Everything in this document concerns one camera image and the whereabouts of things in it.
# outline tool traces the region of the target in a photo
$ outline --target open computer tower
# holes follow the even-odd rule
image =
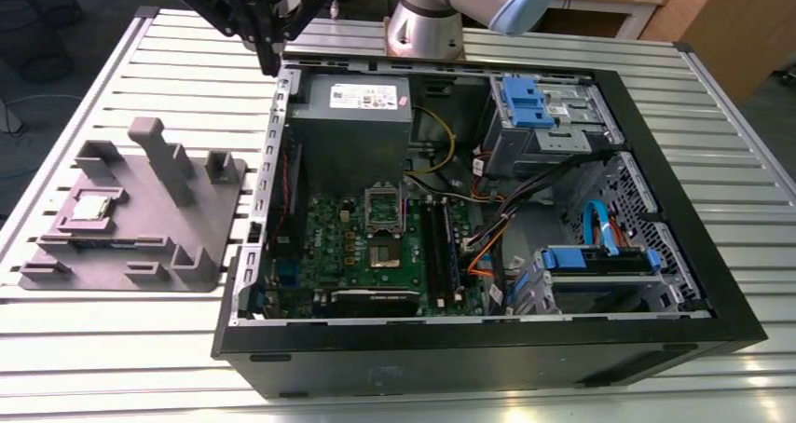
[[[624,385],[765,339],[621,78],[302,56],[212,356],[266,397]]]

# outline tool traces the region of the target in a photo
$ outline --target motherboard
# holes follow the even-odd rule
[[[390,199],[381,190],[357,198],[313,197],[302,257],[275,261],[281,317],[322,316],[335,294],[379,307],[406,294],[417,316],[482,314],[480,282],[465,286],[457,266],[472,230],[468,205],[455,199]]]

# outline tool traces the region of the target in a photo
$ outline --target yellow wire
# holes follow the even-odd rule
[[[443,121],[443,119],[439,116],[437,116],[431,111],[425,109],[422,106],[415,106],[414,109],[419,109],[426,114],[429,114],[434,120],[437,120],[437,123],[439,123],[439,125],[445,128],[445,132],[447,133],[447,139],[450,140],[450,145],[447,146],[447,156],[445,157],[445,160],[439,164],[437,164],[434,167],[429,167],[427,169],[407,171],[407,174],[417,175],[417,174],[433,173],[434,171],[441,169],[447,162],[450,162],[450,159],[453,159],[453,153],[457,149],[457,136],[453,133],[453,129],[450,129],[450,125],[447,125],[447,123]]]

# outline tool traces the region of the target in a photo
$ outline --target power supply label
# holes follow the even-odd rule
[[[398,88],[390,85],[335,84],[329,105],[342,109],[398,109]]]

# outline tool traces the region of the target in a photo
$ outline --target green circuit board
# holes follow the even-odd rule
[[[387,203],[374,205],[379,214],[389,214]],[[426,295],[425,250],[422,235],[422,203],[403,201],[406,211],[403,235],[365,230],[365,198],[310,199],[303,258],[298,262],[297,292],[283,289],[282,316],[311,318],[309,290],[335,288],[401,288],[421,294],[422,316],[481,314],[480,286],[466,288],[462,301],[446,307],[431,307]],[[468,237],[472,225],[464,202],[449,204],[450,221],[457,239]]]

